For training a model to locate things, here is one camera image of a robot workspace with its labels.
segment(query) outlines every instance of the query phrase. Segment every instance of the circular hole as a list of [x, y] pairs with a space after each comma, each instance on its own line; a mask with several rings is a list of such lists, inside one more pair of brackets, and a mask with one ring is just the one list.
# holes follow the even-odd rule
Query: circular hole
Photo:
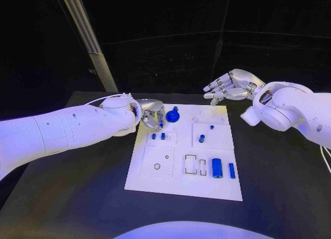
[[320, 132], [321, 130], [322, 130], [322, 126], [321, 126], [321, 124], [318, 125], [318, 127], [317, 127], [317, 132]]

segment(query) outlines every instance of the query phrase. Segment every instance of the robotic arm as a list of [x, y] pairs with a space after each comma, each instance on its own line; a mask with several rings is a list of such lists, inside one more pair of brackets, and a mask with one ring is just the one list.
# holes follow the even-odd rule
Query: robotic arm
[[314, 93], [288, 82], [265, 82], [248, 71], [232, 70], [204, 87], [204, 98], [216, 105], [223, 98], [249, 99], [253, 105], [240, 115], [250, 126], [261, 121], [275, 130], [289, 127], [331, 149], [331, 93]]
[[[101, 99], [99, 107], [89, 105]], [[43, 115], [0, 121], [0, 180], [35, 159], [135, 132], [140, 121], [156, 130], [163, 128], [161, 101], [134, 100], [127, 94], [97, 100]]]

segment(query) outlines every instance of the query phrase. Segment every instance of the white plastic board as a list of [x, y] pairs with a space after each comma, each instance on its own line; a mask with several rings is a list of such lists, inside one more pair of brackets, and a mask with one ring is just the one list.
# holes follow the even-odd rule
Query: white plastic board
[[[166, 112], [174, 106], [180, 119], [166, 122], [161, 131], [140, 124], [124, 189], [242, 201], [226, 107], [164, 104]], [[213, 178], [213, 158], [222, 160], [223, 178]], [[235, 179], [229, 163], [235, 165]]]

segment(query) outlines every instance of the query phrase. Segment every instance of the table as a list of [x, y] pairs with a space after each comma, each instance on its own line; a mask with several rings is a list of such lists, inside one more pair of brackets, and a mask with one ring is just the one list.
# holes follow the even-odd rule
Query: table
[[[66, 107], [110, 93], [75, 92]], [[168, 104], [202, 95], [133, 94]], [[168, 221], [219, 223], [273, 238], [331, 238], [331, 176], [320, 147], [291, 128], [250, 127], [227, 106], [243, 201], [124, 190], [137, 133], [33, 161], [0, 211], [2, 238], [112, 238]]]

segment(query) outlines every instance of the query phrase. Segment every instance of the blue object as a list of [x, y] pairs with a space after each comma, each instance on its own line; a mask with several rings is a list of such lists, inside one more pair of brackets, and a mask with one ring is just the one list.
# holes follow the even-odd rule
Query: blue object
[[213, 178], [222, 178], [223, 169], [222, 169], [222, 160], [219, 158], [212, 159], [212, 169], [213, 169]]
[[204, 140], [204, 135], [202, 134], [202, 135], [200, 135], [199, 142], [203, 143], [203, 140]]
[[230, 176], [232, 176], [232, 178], [236, 178], [233, 163], [229, 163], [229, 168], [230, 168]]
[[176, 106], [174, 109], [166, 115], [166, 119], [171, 123], [174, 123], [180, 119], [180, 114], [177, 111], [179, 111], [179, 108]]

